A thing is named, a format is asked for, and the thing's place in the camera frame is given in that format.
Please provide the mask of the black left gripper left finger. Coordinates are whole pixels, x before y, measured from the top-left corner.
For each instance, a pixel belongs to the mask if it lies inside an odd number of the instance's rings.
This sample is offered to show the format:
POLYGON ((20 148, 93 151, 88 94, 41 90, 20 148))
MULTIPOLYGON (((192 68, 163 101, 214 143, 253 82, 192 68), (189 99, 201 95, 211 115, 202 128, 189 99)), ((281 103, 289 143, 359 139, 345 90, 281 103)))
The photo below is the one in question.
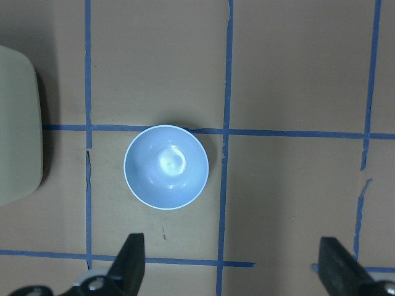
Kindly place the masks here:
POLYGON ((144 234, 130 234, 107 277, 115 284, 119 295, 138 295, 145 273, 144 234))

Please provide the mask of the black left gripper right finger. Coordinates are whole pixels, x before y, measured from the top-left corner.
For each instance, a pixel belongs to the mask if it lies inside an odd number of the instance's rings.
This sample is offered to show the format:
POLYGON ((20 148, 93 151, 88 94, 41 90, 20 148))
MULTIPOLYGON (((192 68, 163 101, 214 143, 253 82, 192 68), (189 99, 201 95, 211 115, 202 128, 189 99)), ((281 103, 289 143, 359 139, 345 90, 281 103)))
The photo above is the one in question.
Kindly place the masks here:
POLYGON ((368 295, 374 280, 335 237, 322 237, 318 276, 329 295, 368 295))

